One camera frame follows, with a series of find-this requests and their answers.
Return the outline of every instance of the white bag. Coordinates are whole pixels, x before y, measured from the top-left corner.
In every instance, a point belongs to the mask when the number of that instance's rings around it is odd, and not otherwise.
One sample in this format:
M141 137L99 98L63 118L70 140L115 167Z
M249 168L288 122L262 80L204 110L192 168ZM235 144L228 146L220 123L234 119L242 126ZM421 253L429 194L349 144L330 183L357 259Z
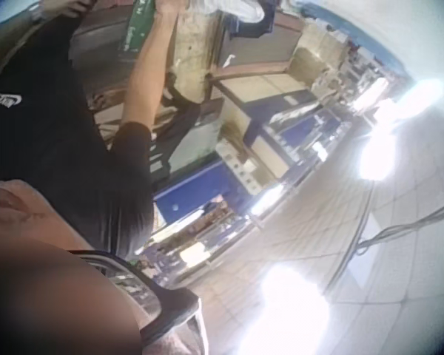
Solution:
M217 10L230 13L242 22L257 23L263 20L265 12L254 0L189 0L189 11L214 13Z

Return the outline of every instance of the glasses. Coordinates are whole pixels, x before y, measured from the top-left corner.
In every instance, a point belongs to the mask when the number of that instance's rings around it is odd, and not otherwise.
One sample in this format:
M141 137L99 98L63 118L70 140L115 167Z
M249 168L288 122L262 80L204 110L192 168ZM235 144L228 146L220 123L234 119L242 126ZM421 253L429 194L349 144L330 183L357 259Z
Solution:
M148 316L140 329L144 348L174 331L186 346L208 354L201 299L190 290L162 288L126 261L105 251L71 253L98 269L141 306Z

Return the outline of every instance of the green object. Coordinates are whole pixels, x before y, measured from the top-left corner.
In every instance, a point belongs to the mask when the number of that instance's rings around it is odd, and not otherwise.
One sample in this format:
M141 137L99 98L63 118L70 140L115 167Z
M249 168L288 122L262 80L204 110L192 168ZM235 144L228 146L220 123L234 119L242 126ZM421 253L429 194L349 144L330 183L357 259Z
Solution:
M155 19L155 0L135 0L133 13L120 46L124 56L136 56L145 43Z

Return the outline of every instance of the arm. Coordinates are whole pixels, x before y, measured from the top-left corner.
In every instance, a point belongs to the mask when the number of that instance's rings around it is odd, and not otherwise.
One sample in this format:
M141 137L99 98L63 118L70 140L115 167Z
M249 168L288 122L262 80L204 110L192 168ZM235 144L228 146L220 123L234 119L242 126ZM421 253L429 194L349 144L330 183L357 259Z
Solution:
M129 79L122 125L138 122L152 129L164 88L172 30L184 0L157 0L155 21Z

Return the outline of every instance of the cable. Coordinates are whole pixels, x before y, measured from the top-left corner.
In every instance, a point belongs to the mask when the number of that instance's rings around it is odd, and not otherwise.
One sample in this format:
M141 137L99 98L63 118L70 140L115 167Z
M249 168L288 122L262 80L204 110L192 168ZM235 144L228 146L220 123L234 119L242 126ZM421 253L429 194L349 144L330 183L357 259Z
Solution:
M418 229L421 229L432 223L440 222L441 220L444 220L444 206L432 212L431 214L420 218L416 222L390 226L375 235L372 239L359 242L355 249L355 254L358 256L364 255L369 250L369 248L375 244L396 240L398 238L404 237L412 231L417 231Z

